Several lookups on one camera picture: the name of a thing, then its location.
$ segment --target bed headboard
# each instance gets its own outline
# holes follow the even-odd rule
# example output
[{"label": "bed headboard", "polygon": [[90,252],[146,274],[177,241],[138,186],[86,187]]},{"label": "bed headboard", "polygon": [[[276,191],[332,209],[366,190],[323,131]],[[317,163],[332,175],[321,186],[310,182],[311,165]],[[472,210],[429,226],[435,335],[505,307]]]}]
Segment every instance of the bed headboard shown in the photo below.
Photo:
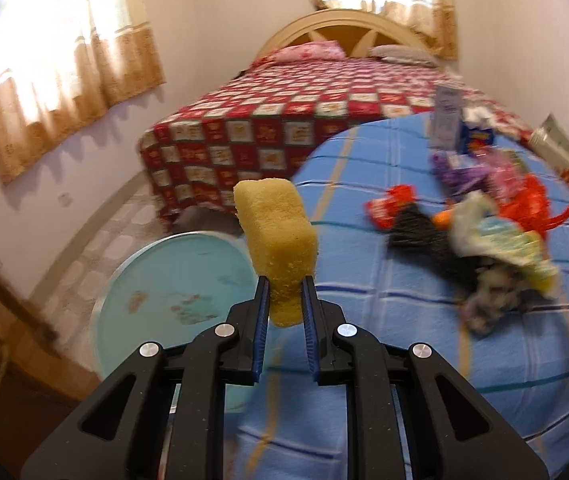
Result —
[{"label": "bed headboard", "polygon": [[387,18],[355,9],[326,9],[312,12],[281,28],[263,45],[256,59],[290,45],[309,41],[336,40],[349,57],[366,57],[372,46],[403,44],[423,50],[421,38]]}]

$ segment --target bedspread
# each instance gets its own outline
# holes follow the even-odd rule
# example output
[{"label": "bedspread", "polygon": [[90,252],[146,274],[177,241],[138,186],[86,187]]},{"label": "bedspread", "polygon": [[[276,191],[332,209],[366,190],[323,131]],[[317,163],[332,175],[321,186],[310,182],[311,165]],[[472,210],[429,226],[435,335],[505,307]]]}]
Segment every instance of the bedspread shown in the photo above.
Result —
[{"label": "bedspread", "polygon": [[[425,118],[341,133],[293,177],[318,230],[318,295],[385,344],[432,345],[555,476],[569,461],[569,221],[548,234],[549,255],[561,269],[561,298],[540,298],[531,312],[506,314],[485,338],[470,335],[458,319],[461,297],[453,283],[388,251],[388,236],[376,231],[363,207],[396,184],[414,185],[430,215],[445,207],[430,174]],[[545,185],[554,214],[569,204],[569,187],[543,161],[504,136],[497,144],[520,152]],[[318,387],[311,379],[303,327],[270,326],[264,372],[239,428],[234,477],[346,478],[346,418],[344,386]]]},{"label": "bedspread", "polygon": [[[165,227],[190,205],[234,212],[233,186],[247,178],[289,178],[322,142],[354,124],[433,109],[441,70],[377,59],[309,61],[256,69],[150,128],[139,150],[160,199]],[[530,129],[482,92],[498,127]]]}]

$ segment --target baseboard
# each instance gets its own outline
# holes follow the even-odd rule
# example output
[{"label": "baseboard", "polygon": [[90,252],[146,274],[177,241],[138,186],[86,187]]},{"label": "baseboard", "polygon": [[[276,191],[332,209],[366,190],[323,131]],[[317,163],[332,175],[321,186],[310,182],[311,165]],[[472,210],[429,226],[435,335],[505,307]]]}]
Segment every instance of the baseboard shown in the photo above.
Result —
[{"label": "baseboard", "polygon": [[75,234],[46,271],[40,282],[34,288],[29,299],[38,307],[43,308],[49,296],[55,290],[66,270],[82,253],[87,244],[93,240],[100,228],[122,207],[146,182],[146,172],[141,171],[116,191],[98,210],[91,215],[87,222]]}]

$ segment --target silver rivet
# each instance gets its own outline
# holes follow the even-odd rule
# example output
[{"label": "silver rivet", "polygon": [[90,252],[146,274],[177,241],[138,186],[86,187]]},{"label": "silver rivet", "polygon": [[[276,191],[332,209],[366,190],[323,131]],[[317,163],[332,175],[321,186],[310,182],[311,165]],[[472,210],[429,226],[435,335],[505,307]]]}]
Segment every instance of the silver rivet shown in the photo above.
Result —
[{"label": "silver rivet", "polygon": [[343,337],[353,337],[357,332],[358,329],[349,323],[344,323],[338,327],[338,333]]},{"label": "silver rivet", "polygon": [[425,345],[424,343],[418,343],[413,348],[413,354],[421,359],[426,359],[431,355],[431,346]]},{"label": "silver rivet", "polygon": [[142,357],[153,357],[160,351],[160,347],[155,343],[145,343],[140,347],[140,355]]},{"label": "silver rivet", "polygon": [[223,323],[222,325],[218,325],[215,328],[215,335],[219,335],[220,337],[229,337],[235,331],[236,329],[233,327],[233,325],[230,325],[229,323]]}]

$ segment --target yellow sponge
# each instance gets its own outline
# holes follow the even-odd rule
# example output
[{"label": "yellow sponge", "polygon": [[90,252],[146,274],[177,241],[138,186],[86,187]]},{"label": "yellow sponge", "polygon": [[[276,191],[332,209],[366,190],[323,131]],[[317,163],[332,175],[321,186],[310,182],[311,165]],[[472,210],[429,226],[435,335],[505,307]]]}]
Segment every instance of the yellow sponge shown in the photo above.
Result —
[{"label": "yellow sponge", "polygon": [[301,282],[313,276],[318,255],[318,238],[303,200],[282,178],[242,180],[233,197],[253,267],[269,279],[271,321],[279,327],[302,323]]}]

